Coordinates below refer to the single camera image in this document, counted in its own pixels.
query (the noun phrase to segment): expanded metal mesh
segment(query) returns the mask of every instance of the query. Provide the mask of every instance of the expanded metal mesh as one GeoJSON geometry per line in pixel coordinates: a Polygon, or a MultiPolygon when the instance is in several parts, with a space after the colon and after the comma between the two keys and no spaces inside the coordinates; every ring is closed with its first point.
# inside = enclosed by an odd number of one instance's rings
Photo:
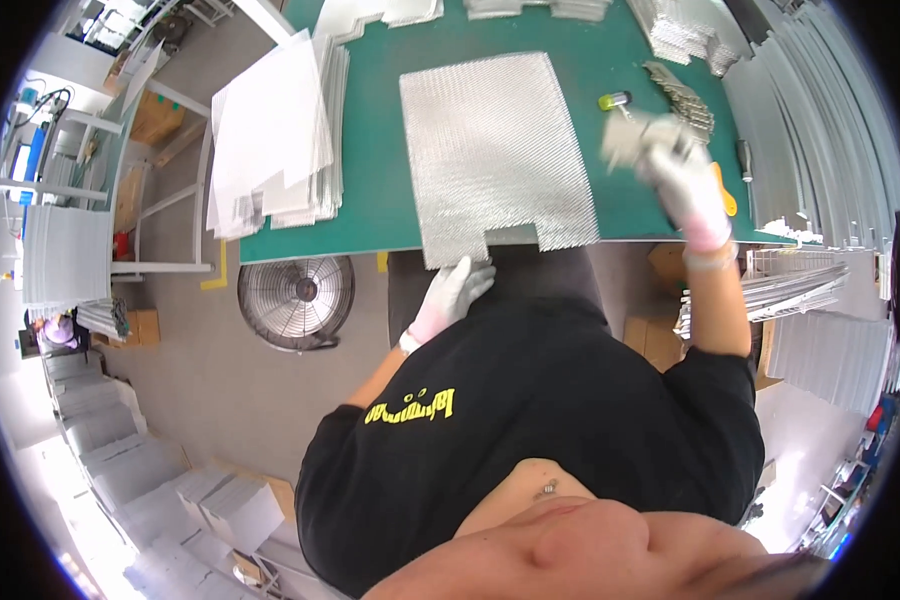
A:
{"type": "Polygon", "coordinates": [[[540,251],[600,240],[549,56],[503,54],[400,76],[427,269],[489,257],[485,232],[534,224],[540,251]]]}

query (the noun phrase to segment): industrial fan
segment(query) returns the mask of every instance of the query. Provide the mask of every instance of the industrial fan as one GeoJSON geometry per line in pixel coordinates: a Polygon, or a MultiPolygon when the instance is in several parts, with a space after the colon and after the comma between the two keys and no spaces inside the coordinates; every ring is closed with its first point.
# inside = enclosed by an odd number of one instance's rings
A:
{"type": "Polygon", "coordinates": [[[334,348],[356,281],[347,256],[240,267],[237,300],[246,324],[281,351],[334,348]]]}

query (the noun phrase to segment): yellow floor tape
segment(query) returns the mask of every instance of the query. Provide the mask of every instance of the yellow floor tape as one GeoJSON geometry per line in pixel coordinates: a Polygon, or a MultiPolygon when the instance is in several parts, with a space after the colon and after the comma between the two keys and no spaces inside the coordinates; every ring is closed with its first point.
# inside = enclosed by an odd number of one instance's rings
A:
{"type": "Polygon", "coordinates": [[[227,240],[219,241],[219,277],[200,282],[201,290],[216,290],[227,287],[227,240]]]}

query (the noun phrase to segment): white work glove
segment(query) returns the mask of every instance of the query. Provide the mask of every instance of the white work glove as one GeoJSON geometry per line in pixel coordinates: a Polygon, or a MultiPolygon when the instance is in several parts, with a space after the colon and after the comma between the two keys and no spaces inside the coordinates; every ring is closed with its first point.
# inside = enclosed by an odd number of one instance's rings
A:
{"type": "Polygon", "coordinates": [[[420,311],[400,336],[400,349],[410,354],[467,316],[470,305],[493,285],[497,273],[490,261],[474,264],[469,256],[433,277],[420,311]]]}
{"type": "Polygon", "coordinates": [[[731,239],[731,220],[712,162],[703,144],[687,142],[678,151],[653,144],[633,166],[637,178],[656,190],[683,232],[687,250],[697,254],[719,250],[731,239]]]}

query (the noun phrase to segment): green work table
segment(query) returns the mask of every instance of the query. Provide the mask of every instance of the green work table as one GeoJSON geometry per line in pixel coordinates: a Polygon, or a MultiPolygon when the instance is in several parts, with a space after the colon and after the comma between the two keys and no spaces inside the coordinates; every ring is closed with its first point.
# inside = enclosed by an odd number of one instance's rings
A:
{"type": "MultiPolygon", "coordinates": [[[[322,4],[292,0],[284,15],[297,30],[312,32],[322,4]]],[[[430,23],[394,29],[371,23],[363,37],[346,44],[350,70],[343,108],[343,206],[336,219],[312,226],[270,229],[267,220],[259,232],[240,240],[240,263],[420,248],[397,80],[403,73],[510,52],[550,55],[593,189],[600,237],[679,237],[653,190],[629,169],[608,174],[600,159],[606,118],[597,107],[600,96],[628,90],[633,108],[653,114],[670,111],[666,96],[642,66],[656,58],[626,2],[610,5],[600,23],[552,18],[546,6],[526,6],[514,18],[468,21],[462,0],[445,0],[444,5],[444,16],[430,23]]],[[[737,130],[720,78],[710,75],[698,58],[689,66],[668,61],[664,65],[714,114],[709,150],[720,163],[726,191],[737,200],[736,238],[789,242],[754,231],[736,158],[737,130]]]]}

